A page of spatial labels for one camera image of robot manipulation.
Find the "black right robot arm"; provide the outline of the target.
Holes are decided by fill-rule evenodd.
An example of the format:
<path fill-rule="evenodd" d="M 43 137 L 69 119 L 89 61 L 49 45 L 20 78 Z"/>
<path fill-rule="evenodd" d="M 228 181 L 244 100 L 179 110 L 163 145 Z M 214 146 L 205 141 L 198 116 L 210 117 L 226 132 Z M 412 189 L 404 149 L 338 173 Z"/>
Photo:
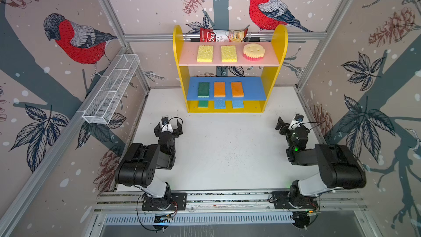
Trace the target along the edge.
<path fill-rule="evenodd" d="M 337 189 L 357 189 L 366 185 L 366 174 L 358 159 L 345 145 L 315 144 L 308 149 L 310 129 L 303 124 L 304 116 L 296 114 L 290 124 L 278 118 L 275 129 L 286 137 L 286 155 L 295 166 L 317 166 L 319 172 L 304 180 L 295 180 L 286 200 L 273 196 L 275 204 L 293 208 L 318 208 L 317 198 Z"/>

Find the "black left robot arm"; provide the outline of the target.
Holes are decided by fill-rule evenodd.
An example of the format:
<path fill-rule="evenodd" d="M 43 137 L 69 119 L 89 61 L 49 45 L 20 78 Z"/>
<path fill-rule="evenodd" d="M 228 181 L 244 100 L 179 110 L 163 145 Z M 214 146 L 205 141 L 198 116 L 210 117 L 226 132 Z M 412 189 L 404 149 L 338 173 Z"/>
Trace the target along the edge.
<path fill-rule="evenodd" d="M 171 170 L 176 159 L 175 139 L 183 134 L 183 120 L 175 117 L 177 126 L 172 127 L 171 119 L 162 118 L 153 132 L 158 138 L 156 144 L 132 143 L 120 161 L 115 172 L 115 181 L 127 187 L 135 187 L 143 195 L 140 197 L 142 211 L 184 211 L 186 194 L 173 193 L 169 183 L 159 179 L 155 172 Z"/>

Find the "dark green sponge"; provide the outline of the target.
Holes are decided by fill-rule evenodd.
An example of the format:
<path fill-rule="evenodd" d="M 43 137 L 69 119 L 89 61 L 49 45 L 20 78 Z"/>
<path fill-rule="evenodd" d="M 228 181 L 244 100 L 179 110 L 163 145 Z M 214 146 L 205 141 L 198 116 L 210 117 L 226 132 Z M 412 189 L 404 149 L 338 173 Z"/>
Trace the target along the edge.
<path fill-rule="evenodd" d="M 209 98 L 210 93 L 210 83 L 209 82 L 199 82 L 198 83 L 198 98 Z"/>

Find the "light green sponge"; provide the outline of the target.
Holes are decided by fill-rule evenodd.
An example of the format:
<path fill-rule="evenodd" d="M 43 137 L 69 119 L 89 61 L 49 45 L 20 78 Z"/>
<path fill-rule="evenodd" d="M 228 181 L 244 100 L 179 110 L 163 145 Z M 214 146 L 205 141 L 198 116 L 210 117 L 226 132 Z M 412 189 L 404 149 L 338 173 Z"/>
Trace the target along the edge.
<path fill-rule="evenodd" d="M 208 108 L 208 101 L 199 101 L 198 102 L 198 108 Z"/>

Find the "pale yellow sponge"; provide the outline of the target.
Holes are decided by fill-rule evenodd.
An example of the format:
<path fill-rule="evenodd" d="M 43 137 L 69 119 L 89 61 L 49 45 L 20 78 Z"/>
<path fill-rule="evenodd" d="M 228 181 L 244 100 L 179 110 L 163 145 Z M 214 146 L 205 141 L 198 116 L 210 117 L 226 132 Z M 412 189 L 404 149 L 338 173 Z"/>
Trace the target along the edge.
<path fill-rule="evenodd" d="M 215 82 L 214 83 L 214 97 L 215 98 L 225 98 L 226 97 L 225 82 Z"/>

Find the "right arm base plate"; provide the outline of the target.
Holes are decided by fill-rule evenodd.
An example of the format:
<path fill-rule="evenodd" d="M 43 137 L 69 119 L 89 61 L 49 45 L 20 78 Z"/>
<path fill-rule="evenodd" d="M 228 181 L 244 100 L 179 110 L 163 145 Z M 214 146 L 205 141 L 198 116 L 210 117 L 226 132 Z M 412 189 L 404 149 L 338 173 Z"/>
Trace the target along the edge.
<path fill-rule="evenodd" d="M 272 192 L 271 197 L 268 199 L 269 203 L 274 205 L 276 210 L 286 209 L 305 209 L 305 210 L 318 210 L 319 204 L 316 197 L 292 196 L 290 192 Z"/>

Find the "blue sponge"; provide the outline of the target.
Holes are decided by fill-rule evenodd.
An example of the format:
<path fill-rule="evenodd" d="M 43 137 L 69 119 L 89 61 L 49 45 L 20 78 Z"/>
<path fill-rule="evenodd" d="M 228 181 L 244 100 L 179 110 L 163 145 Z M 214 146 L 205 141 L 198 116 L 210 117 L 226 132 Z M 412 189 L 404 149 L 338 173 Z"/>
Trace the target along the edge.
<path fill-rule="evenodd" d="M 232 101 L 232 108 L 233 109 L 243 109 L 244 108 L 243 101 Z"/>
<path fill-rule="evenodd" d="M 214 101 L 214 108 L 216 110 L 224 110 L 226 109 L 226 102 L 224 100 Z"/>

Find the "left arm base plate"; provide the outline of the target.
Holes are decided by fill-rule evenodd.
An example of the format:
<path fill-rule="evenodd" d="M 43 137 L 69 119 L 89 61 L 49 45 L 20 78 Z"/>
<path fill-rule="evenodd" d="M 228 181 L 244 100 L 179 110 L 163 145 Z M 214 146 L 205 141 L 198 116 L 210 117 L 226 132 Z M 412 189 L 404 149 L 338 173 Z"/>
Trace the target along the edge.
<path fill-rule="evenodd" d="M 184 211 L 186 209 L 187 194 L 186 193 L 171 193 L 165 195 L 163 198 L 154 198 L 143 195 L 141 201 L 142 211 Z"/>

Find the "yellow smiley face sponge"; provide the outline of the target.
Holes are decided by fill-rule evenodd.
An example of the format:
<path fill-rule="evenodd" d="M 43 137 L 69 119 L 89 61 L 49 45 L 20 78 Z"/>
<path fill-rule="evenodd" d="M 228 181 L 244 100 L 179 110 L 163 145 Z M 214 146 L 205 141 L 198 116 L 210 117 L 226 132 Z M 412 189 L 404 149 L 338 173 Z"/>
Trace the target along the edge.
<path fill-rule="evenodd" d="M 243 47 L 243 56 L 251 61 L 261 60 L 265 56 L 265 48 L 256 43 L 249 43 Z"/>

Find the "orange sponge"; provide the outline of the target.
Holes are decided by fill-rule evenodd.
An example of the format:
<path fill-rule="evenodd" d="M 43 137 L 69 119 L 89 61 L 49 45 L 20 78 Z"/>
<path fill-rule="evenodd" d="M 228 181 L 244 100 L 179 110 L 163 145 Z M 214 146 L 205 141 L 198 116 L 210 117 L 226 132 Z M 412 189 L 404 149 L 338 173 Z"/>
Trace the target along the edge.
<path fill-rule="evenodd" d="M 232 91 L 232 97 L 233 98 L 243 98 L 244 97 L 244 91 L 243 86 L 241 82 L 232 82 L 231 83 L 231 91 Z"/>

